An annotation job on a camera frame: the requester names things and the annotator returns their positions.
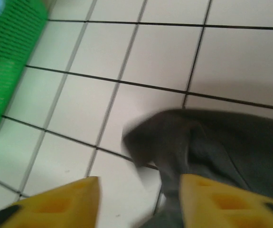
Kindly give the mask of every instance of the white tile floor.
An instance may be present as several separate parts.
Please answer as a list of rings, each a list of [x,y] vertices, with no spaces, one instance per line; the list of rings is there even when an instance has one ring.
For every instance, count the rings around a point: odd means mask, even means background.
[[[125,157],[129,123],[182,106],[273,118],[273,0],[52,6],[0,126],[0,208],[97,175],[97,227],[130,228],[153,213],[160,180],[151,170],[143,185]]]

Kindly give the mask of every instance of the gray fabric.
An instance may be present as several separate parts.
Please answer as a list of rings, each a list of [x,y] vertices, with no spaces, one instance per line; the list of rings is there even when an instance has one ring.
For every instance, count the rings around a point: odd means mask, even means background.
[[[126,133],[136,167],[154,162],[166,205],[142,228],[183,227],[179,177],[197,174],[273,198],[273,120],[254,115],[168,110]]]

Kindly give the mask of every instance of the green plastic basket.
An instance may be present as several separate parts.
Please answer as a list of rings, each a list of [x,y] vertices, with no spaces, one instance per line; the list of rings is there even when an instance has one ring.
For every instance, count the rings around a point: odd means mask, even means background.
[[[47,21],[41,0],[7,0],[0,16],[0,121]]]

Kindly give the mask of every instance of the green basket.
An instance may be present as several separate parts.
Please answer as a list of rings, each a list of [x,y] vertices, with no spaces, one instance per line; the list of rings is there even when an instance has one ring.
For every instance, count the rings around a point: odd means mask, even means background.
[[[46,21],[41,0],[6,0],[0,16],[0,121]]]

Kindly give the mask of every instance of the dark grout line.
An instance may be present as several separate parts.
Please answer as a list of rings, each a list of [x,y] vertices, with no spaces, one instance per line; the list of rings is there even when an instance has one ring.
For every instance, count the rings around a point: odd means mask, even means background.
[[[104,78],[104,77],[98,77],[98,76],[84,75],[84,74],[80,74],[80,73],[66,72],[66,71],[54,70],[54,69],[48,69],[48,68],[42,68],[42,67],[37,67],[37,66],[26,65],[26,67],[34,68],[34,69],[39,69],[39,70],[52,71],[52,72],[57,72],[57,73],[61,73],[61,74],[68,74],[68,75],[74,75],[74,76],[92,78],[92,79],[97,79],[97,80],[115,82],[115,83],[119,83],[119,84],[126,84],[126,85],[131,85],[131,86],[139,86],[139,87],[145,87],[145,88],[150,88],[150,89],[157,89],[157,90],[162,90],[162,91],[169,91],[169,92],[174,92],[174,93],[179,93],[179,94],[186,94],[187,93],[187,95],[192,95],[192,96],[199,96],[199,97],[204,97],[204,98],[209,98],[209,99],[215,99],[215,100],[220,100],[220,101],[227,101],[227,102],[232,102],[232,103],[237,103],[237,104],[242,104],[242,105],[250,105],[250,106],[255,106],[255,107],[260,107],[260,108],[273,109],[273,106],[272,105],[268,105],[268,104],[260,104],[260,103],[254,103],[254,102],[249,102],[249,101],[236,100],[236,99],[219,97],[219,96],[213,96],[213,95],[206,95],[206,94],[200,94],[200,93],[194,93],[194,92],[186,92],[186,91],[178,90],[178,89],[171,89],[171,88],[165,88],[165,87],[154,86],[154,85],[146,85],[146,84],[141,84],[141,83],[122,81],[122,80],[119,80],[119,79],[110,79],[110,78]]]
[[[125,25],[138,25],[139,22],[133,22],[133,21],[101,21],[101,20],[89,20],[87,21],[89,23],[94,24],[125,24]]]
[[[208,5],[207,5],[207,10],[206,10],[206,14],[205,14],[203,25],[206,25],[206,23],[207,23],[209,12],[210,12],[210,8],[211,8],[211,4],[212,4],[212,0],[209,0]],[[197,49],[196,49],[196,52],[195,52],[195,55],[194,55],[194,58],[193,58],[192,67],[191,67],[191,71],[190,71],[190,74],[189,74],[189,79],[188,79],[187,86],[186,86],[186,93],[185,93],[184,99],[183,99],[182,108],[185,108],[185,106],[186,106],[186,100],[187,100],[188,92],[190,90],[190,86],[191,86],[191,82],[192,82],[194,70],[195,70],[195,67],[197,65],[198,55],[199,55],[199,51],[200,51],[201,44],[202,44],[202,41],[203,41],[204,32],[205,32],[205,27],[203,27],[201,29],[201,33],[199,35]]]
[[[206,95],[206,94],[199,94],[199,93],[194,93],[194,92],[188,92],[188,95],[199,96],[199,97],[204,97],[204,98],[209,98],[209,99],[214,99],[214,100],[219,100],[219,101],[227,101],[227,102],[232,102],[232,103],[237,103],[237,104],[242,104],[242,105],[250,105],[250,106],[260,107],[260,108],[273,109],[272,105],[259,104],[259,103],[254,103],[254,102],[250,102],[250,101],[241,101],[241,100],[235,100],[235,99],[231,99],[231,98]]]
[[[159,22],[132,22],[132,21],[103,21],[103,20],[59,20],[49,19],[55,22],[76,22],[76,23],[97,23],[97,24],[127,24],[127,25],[157,25],[157,26],[181,26],[181,27],[200,27],[200,28],[220,28],[220,29],[256,29],[273,30],[269,26],[239,26],[239,25],[207,25],[207,24],[185,24],[185,23],[159,23]]]
[[[20,191],[12,188],[10,185],[8,185],[8,184],[6,184],[6,183],[4,183],[2,181],[0,181],[0,185],[3,186],[4,188],[6,188],[7,190],[10,190],[10,191],[12,191],[14,193],[21,194]]]
[[[86,20],[58,20],[58,19],[48,19],[48,21],[54,22],[79,22],[79,23],[86,23]]]
[[[106,152],[106,153],[115,155],[115,156],[117,156],[117,157],[121,157],[121,158],[123,158],[123,159],[125,159],[125,160],[127,160],[127,161],[132,162],[132,159],[131,159],[131,158],[129,158],[129,157],[127,157],[127,156],[124,156],[124,155],[122,155],[122,154],[119,154],[119,153],[110,151],[110,150],[108,150],[108,149],[106,149],[106,148],[102,148],[102,147],[99,147],[99,146],[95,146],[94,144],[90,144],[90,143],[87,143],[87,142],[83,142],[83,141],[80,141],[80,140],[78,140],[78,139],[74,139],[74,138],[71,138],[71,137],[69,137],[69,136],[66,136],[66,135],[63,135],[63,134],[59,134],[59,133],[56,133],[56,132],[53,132],[53,131],[44,129],[44,128],[42,128],[42,127],[38,127],[38,126],[32,125],[32,124],[30,124],[30,123],[26,123],[26,122],[24,122],[24,121],[14,119],[14,118],[9,117],[9,116],[3,115],[2,117],[3,117],[4,119],[8,119],[8,120],[17,122],[17,123],[19,123],[19,124],[26,125],[26,126],[35,128],[35,129],[40,130],[40,131],[44,131],[44,132],[46,132],[46,133],[49,133],[49,134],[52,134],[52,135],[61,137],[61,138],[63,138],[63,139],[67,139],[67,140],[73,141],[73,142],[75,142],[75,143],[79,143],[79,144],[81,144],[81,145],[88,146],[88,147],[94,148],[94,149],[96,149],[96,150],[100,150],[100,151],[103,151],[103,152]],[[147,167],[147,168],[154,169],[154,170],[157,169],[156,166],[150,165],[150,164],[148,164],[146,167]]]

